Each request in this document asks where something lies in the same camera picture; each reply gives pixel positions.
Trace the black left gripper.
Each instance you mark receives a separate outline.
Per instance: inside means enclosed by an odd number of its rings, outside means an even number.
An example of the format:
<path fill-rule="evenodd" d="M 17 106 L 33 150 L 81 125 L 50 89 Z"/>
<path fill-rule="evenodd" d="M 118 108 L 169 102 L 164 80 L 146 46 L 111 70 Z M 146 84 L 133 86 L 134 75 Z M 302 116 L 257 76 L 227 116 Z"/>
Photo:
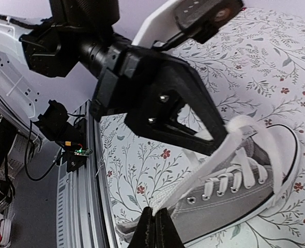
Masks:
<path fill-rule="evenodd" d="M 98 79 L 90 114 L 126 114 L 126 126 L 137 136 L 212 155 L 227 136 L 210 94 L 187 62 L 150 49 L 115 43 L 95 46 L 89 71 Z M 208 141 L 181 125 L 178 112 L 189 105 L 212 136 Z"/>

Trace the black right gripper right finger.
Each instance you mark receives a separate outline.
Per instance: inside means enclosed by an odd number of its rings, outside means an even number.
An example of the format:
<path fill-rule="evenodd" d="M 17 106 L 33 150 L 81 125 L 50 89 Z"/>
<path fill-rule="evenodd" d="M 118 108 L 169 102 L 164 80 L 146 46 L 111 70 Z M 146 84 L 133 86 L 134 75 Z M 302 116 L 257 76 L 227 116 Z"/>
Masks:
<path fill-rule="evenodd" d="M 156 213 L 155 230 L 157 248 L 185 247 L 166 208 Z"/>

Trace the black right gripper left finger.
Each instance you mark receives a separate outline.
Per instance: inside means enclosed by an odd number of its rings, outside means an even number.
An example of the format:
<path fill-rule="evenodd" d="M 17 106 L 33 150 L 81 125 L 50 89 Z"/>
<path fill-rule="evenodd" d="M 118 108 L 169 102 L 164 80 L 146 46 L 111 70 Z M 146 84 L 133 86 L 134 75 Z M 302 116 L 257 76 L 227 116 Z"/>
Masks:
<path fill-rule="evenodd" d="M 155 247 L 155 221 L 151 207 L 145 207 L 128 248 Z"/>

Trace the white shoelace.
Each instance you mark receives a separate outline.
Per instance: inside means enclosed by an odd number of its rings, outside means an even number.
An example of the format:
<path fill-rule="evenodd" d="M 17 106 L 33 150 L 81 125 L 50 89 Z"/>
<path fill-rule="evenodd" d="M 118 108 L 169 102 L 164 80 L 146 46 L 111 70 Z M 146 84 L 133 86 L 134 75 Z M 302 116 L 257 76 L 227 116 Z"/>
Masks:
<path fill-rule="evenodd" d="M 239 115 L 228 122 L 226 125 L 228 135 L 221 146 L 213 152 L 206 162 L 199 164 L 193 152 L 186 152 L 188 160 L 194 163 L 195 167 L 178 185 L 162 191 L 154 198 L 150 205 L 153 210 L 152 214 L 156 215 L 159 210 L 176 204 L 186 193 L 198 186 L 204 176 L 209 175 L 212 170 L 235 152 L 242 143 L 243 134 L 241 128 L 246 126 L 253 127 L 261 137 L 260 141 L 265 147 L 265 151 L 268 153 L 272 163 L 273 192 L 279 194 L 282 186 L 282 166 L 281 158 L 277 152 L 277 139 L 268 128 L 261 126 L 253 118 L 246 115 Z"/>

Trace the grey canvas sneaker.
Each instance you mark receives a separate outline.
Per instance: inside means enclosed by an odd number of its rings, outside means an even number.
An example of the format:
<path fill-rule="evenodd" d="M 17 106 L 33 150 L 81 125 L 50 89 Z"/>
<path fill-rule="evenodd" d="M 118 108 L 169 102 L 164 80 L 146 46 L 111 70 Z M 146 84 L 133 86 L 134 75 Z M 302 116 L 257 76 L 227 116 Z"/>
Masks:
<path fill-rule="evenodd" d="M 283 124 L 266 128 L 277 139 L 281 158 L 279 194 L 273 192 L 272 163 L 258 131 L 251 126 L 241 128 L 242 143 L 237 150 L 176 204 L 166 208 L 183 244 L 195 244 L 255 217 L 274 206 L 291 187 L 299 169 L 298 137 Z M 206 162 L 209 157 L 203 161 L 197 157 L 198 163 Z M 195 164 L 188 162 L 192 171 Z M 139 219 L 116 225 L 115 230 L 123 241 L 130 243 Z"/>

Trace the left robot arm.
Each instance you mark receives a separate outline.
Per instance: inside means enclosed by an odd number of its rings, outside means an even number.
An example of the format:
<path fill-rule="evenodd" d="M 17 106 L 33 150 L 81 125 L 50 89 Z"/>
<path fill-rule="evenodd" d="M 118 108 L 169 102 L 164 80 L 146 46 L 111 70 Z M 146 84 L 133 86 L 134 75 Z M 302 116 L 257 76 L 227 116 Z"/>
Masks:
<path fill-rule="evenodd" d="M 137 136 L 213 154 L 228 132 L 198 72 L 169 54 L 189 39 L 204 43 L 234 18 L 242 1 L 167 1 L 133 40 L 113 30 L 118 1 L 50 1 L 37 24 L 0 14 L 0 52 L 49 78 L 81 63 L 98 83 L 90 114 L 125 114 Z"/>

